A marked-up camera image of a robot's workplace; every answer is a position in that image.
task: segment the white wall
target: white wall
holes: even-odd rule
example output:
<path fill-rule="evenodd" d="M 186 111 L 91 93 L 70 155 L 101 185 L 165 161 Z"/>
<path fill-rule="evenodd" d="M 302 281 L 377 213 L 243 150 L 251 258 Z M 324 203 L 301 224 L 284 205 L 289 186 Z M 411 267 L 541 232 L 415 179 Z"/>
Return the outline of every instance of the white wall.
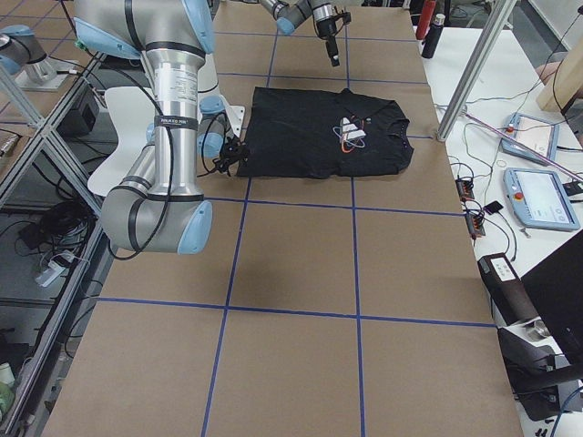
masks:
<path fill-rule="evenodd" d="M 557 38 L 563 36 L 577 16 L 577 9 L 583 5 L 583 0 L 528 0 L 545 20 Z M 568 32 L 563 45 L 573 48 L 578 40 L 583 37 L 583 16 Z"/>

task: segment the tablet screen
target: tablet screen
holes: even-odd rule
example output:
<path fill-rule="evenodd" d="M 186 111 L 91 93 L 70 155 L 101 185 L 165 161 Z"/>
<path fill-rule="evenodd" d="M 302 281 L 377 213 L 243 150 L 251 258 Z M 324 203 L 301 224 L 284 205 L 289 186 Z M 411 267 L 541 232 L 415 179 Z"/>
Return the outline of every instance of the tablet screen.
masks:
<path fill-rule="evenodd" d="M 571 222 L 552 175 L 518 171 L 517 176 L 533 220 L 554 223 Z"/>
<path fill-rule="evenodd" d="M 518 123 L 517 141 L 547 156 L 553 127 L 543 121 L 522 116 Z"/>

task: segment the black t-shirt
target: black t-shirt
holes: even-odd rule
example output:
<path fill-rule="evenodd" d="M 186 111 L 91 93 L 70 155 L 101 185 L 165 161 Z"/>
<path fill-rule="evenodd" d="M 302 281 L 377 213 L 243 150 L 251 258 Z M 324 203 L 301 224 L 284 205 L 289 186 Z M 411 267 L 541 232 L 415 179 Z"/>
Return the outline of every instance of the black t-shirt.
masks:
<path fill-rule="evenodd" d="M 338 133 L 342 133 L 344 117 L 366 134 L 363 147 L 341 147 Z M 349 89 L 332 93 L 257 87 L 245 135 L 250 157 L 237 175 L 327 178 L 397 174 L 413 155 L 406 135 L 408 125 L 393 100 L 357 95 Z"/>

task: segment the blue joint cap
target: blue joint cap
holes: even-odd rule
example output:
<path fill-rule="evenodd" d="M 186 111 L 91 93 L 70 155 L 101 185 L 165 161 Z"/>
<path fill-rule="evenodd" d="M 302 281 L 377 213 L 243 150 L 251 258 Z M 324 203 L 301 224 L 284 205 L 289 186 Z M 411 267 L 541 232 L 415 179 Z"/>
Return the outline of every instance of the blue joint cap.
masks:
<path fill-rule="evenodd" d="M 225 105 L 222 103 L 222 98 L 219 96 L 208 96 L 200 100 L 200 113 L 203 115 L 219 114 L 225 110 Z"/>
<path fill-rule="evenodd" d="M 107 55 L 124 59 L 139 59 L 139 51 L 116 36 L 75 17 L 77 38 L 85 46 Z"/>
<path fill-rule="evenodd" d="M 203 200 L 194 210 L 189 224 L 182 232 L 178 254 L 188 255 L 202 251 L 209 239 L 211 225 L 212 205 L 208 200 Z"/>
<path fill-rule="evenodd" d="M 224 138 L 221 134 L 216 132 L 209 132 L 205 139 L 204 133 L 199 132 L 199 137 L 197 138 L 197 152 L 202 155 L 202 140 L 204 141 L 204 157 L 205 158 L 216 158 L 220 153 L 220 148 L 224 142 Z"/>
<path fill-rule="evenodd" d="M 0 34 L 8 36 L 34 36 L 35 33 L 27 25 L 10 25 L 4 29 L 0 29 Z"/>
<path fill-rule="evenodd" d="M 215 33 L 207 0 L 182 0 L 186 15 L 205 53 L 215 51 Z"/>
<path fill-rule="evenodd" d="M 9 57 L 0 56 L 0 64 L 2 64 L 9 75 L 15 75 L 20 71 L 20 65 Z"/>
<path fill-rule="evenodd" d="M 146 141 L 150 142 L 154 139 L 154 123 L 150 123 L 146 129 Z"/>
<path fill-rule="evenodd" d="M 284 35 L 289 36 L 295 32 L 295 25 L 293 25 L 293 23 L 287 18 L 280 17 L 277 19 L 276 23 L 277 28 L 280 29 L 280 32 L 282 32 Z"/>

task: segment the black water bottle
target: black water bottle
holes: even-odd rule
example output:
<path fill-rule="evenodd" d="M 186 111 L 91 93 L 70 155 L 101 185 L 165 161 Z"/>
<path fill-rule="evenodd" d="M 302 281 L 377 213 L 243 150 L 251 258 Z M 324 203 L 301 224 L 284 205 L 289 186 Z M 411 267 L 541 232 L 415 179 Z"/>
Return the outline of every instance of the black water bottle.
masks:
<path fill-rule="evenodd" d="M 439 42 L 439 37 L 444 30 L 445 15 L 437 14 L 434 18 L 434 22 L 429 26 L 429 32 L 425 37 L 423 42 L 423 52 L 421 56 L 426 59 L 431 59 L 434 57 L 435 49 L 437 48 L 437 43 Z"/>

